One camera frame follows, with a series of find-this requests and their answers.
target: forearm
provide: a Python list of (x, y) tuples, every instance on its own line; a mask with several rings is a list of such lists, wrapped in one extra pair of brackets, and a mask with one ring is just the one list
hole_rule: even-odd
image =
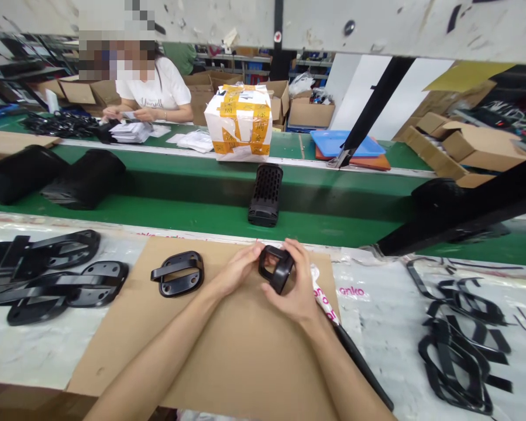
[(156, 109), (157, 120), (171, 121), (174, 123), (189, 123), (192, 122), (192, 111), (187, 109), (179, 110), (165, 110), (165, 109)]
[(392, 421), (387, 409), (337, 339), (329, 320), (319, 315), (301, 324), (315, 351), (342, 421)]
[(147, 420), (159, 405), (223, 295), (205, 285), (112, 381), (86, 421)]

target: white wall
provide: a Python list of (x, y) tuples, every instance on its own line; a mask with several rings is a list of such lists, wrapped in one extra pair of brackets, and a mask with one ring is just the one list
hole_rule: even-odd
[(333, 100), (337, 104), (333, 120), (339, 111), (339, 106), (343, 103), (361, 57), (361, 54), (335, 54), (335, 59), (327, 78), (327, 84), (325, 85), (325, 90), (333, 96)]
[[(378, 83), (390, 60), (389, 56), (362, 56), (344, 99), (340, 104), (337, 102), (337, 109), (329, 127), (331, 130), (352, 129), (372, 94), (370, 88)], [(448, 70), (452, 63), (453, 60), (416, 59), (369, 135), (379, 140), (391, 140), (428, 94), (423, 92), (423, 89)]]

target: person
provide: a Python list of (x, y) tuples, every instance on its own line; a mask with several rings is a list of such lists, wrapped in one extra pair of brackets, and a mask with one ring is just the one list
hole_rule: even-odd
[(177, 67), (181, 76), (205, 71), (203, 66), (194, 64), (197, 59), (197, 50), (192, 44), (185, 43), (161, 43), (163, 53)]
[[(91, 408), (85, 421), (147, 420), (167, 394), (221, 300), (232, 294), (251, 270), (264, 245), (241, 249), (206, 283), (192, 301), (118, 374)], [(393, 421), (395, 417), (368, 384), (342, 347), (313, 293), (310, 255), (296, 240), (284, 249), (294, 259), (294, 288), (277, 295), (264, 283), (262, 293), (302, 328), (325, 377), (341, 421)]]
[(116, 80), (122, 103), (105, 108), (106, 118), (121, 120), (123, 112), (134, 112), (134, 117), (143, 122), (192, 122), (191, 92), (156, 42), (124, 41), (115, 48), (119, 62), (125, 64), (125, 69), (119, 71), (132, 70), (139, 79)]

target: black bracket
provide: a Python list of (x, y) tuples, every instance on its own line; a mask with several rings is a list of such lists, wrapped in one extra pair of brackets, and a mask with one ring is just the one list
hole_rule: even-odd
[(0, 242), (0, 291), (19, 286), (47, 270), (60, 270), (89, 262), (95, 257), (101, 235), (93, 230), (29, 242), (16, 236)]
[[(192, 273), (179, 278), (165, 279), (166, 276), (183, 270)], [(196, 251), (186, 251), (167, 258), (160, 268), (154, 269), (150, 280), (159, 283), (159, 293), (166, 298), (188, 294), (200, 288), (204, 282), (204, 263)]]
[[(264, 261), (268, 254), (271, 254), (278, 258), (276, 268), (271, 273), (264, 267)], [(273, 246), (265, 246), (261, 255), (259, 256), (259, 274), (265, 278), (270, 286), (276, 291), (277, 294), (282, 294), (282, 290), (288, 281), (290, 272), (292, 272), (292, 266), (294, 266), (294, 259), (290, 256), (290, 253), (286, 250), (280, 250)]]
[(0, 306), (12, 306), (8, 323), (27, 325), (55, 318), (67, 307), (100, 307), (112, 302), (128, 276), (128, 265), (99, 261), (81, 274), (57, 272), (0, 292)]

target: woman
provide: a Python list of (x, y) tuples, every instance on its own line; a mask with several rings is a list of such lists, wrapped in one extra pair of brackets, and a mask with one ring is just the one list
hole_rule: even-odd
[(192, 122), (191, 92), (157, 43), (125, 41), (118, 47), (117, 59), (125, 65), (121, 70), (131, 70), (133, 77), (116, 80), (122, 103), (105, 108), (105, 117), (121, 120), (123, 112), (134, 111), (134, 117), (143, 122)]

